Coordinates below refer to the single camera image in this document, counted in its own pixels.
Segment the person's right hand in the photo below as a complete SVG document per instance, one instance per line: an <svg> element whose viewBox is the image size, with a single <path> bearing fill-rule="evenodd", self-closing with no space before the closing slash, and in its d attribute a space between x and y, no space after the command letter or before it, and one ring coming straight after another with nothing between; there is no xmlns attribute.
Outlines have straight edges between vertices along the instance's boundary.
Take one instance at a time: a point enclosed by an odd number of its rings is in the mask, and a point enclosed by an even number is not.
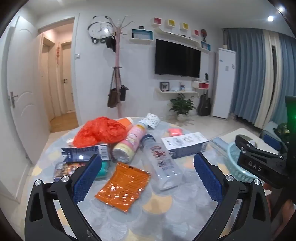
<svg viewBox="0 0 296 241"><path fill-rule="evenodd" d="M275 218L271 218L271 233L274 237L277 237L292 218L292 215L295 212L295 205L290 199L283 203L283 200L286 198L285 188L273 188L267 183L264 183L263 188L264 190L269 190L271 192L266 196L268 209L271 216L275 214L274 209L278 207L276 204L278 202L281 204L281 208L277 212Z"/></svg>

